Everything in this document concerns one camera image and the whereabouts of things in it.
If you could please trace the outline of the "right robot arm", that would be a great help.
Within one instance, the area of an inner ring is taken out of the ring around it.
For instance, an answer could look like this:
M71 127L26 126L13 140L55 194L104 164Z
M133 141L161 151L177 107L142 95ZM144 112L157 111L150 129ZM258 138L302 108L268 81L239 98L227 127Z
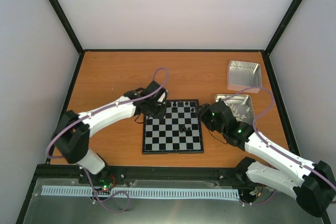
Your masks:
M335 201L335 177L327 163L314 163L277 145L254 124L239 122L224 101L199 105L195 109L206 128L220 133L226 142L268 163L246 158L241 161L249 181L280 191L307 213L322 217Z

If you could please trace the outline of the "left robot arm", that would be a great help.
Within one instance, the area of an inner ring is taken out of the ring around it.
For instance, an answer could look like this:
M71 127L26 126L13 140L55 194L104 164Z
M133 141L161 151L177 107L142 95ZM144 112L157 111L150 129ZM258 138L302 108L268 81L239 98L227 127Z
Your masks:
M108 165L89 147L90 138L105 127L141 114L162 119L167 95L163 86L152 81L145 89L130 90L97 109L81 113L69 110L61 117L51 144L67 163L86 169L97 183L104 183L109 177Z

